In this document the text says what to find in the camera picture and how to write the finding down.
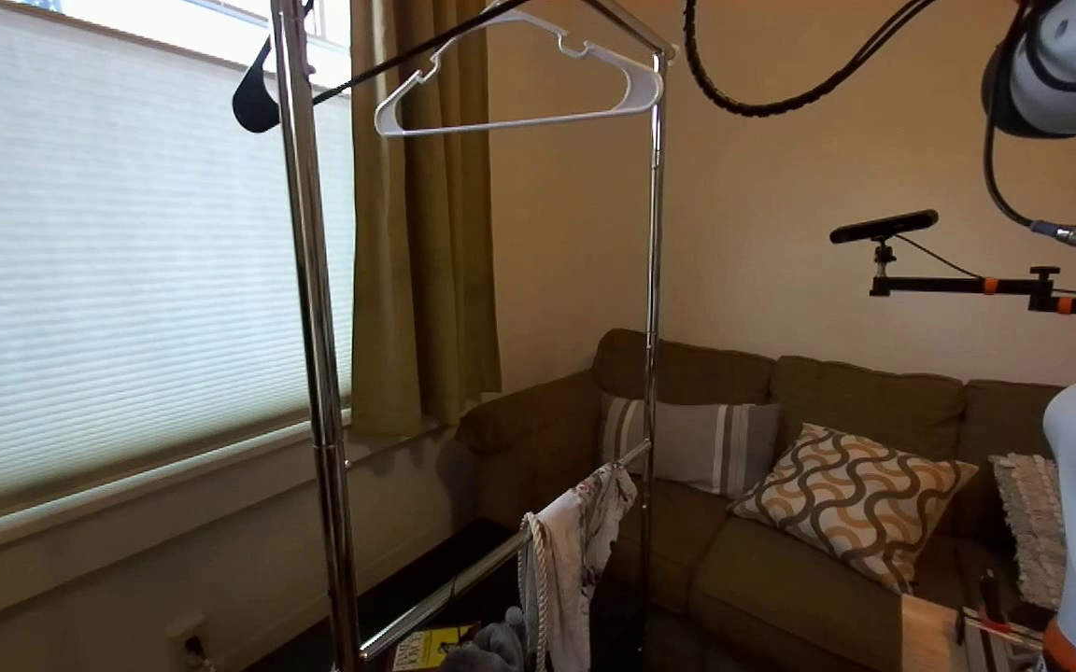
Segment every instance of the white pillow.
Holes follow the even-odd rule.
[[[602,459],[645,440],[643,399],[608,395]],[[658,401],[654,479],[741,495],[772,459],[772,401]]]
[[[1018,535],[1019,592],[1059,608],[1065,583],[1065,526],[1059,465],[1046,456],[991,456],[1004,520]]]

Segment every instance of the white window blind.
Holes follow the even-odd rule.
[[[0,7],[0,512],[306,411],[281,135],[234,82]],[[349,374],[349,105],[316,135]]]

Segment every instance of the brown curtain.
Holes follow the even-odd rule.
[[[359,0],[351,3],[356,70],[473,11],[481,0]],[[452,421],[473,395],[502,384],[488,139],[381,139],[374,108],[401,75],[359,85],[351,99],[359,215],[351,428],[359,438],[401,438],[426,421]],[[443,57],[442,75],[405,105],[406,125],[486,118],[481,37],[463,37]]]

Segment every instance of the brown couch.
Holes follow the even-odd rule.
[[[781,401],[778,451],[801,421],[868,434],[882,445],[980,464],[930,536],[915,592],[965,604],[985,567],[1004,573],[1013,535],[985,456],[1050,451],[1041,405],[1059,388],[877,374],[817,358],[763,358],[686,342],[661,348],[665,401]],[[643,334],[608,332],[595,367],[502,395],[463,416],[481,459],[480,512],[517,526],[580,480],[598,459],[607,395],[643,395]],[[618,567],[636,567],[636,535]],[[724,512],[720,495],[654,480],[650,601],[710,643],[765,669],[895,669],[902,598],[838,561]]]

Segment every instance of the throw pillow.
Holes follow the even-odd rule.
[[[803,421],[787,456],[734,512],[778,526],[889,589],[910,589],[927,536],[973,474],[973,464],[924,459]]]
[[[772,401],[658,401],[654,474],[702,494],[736,495],[756,485],[772,459]],[[645,401],[608,395],[602,459],[645,440]]]
[[[1059,465],[1046,456],[991,456],[991,465],[1018,536],[1019,598],[1059,608],[1065,583]]]

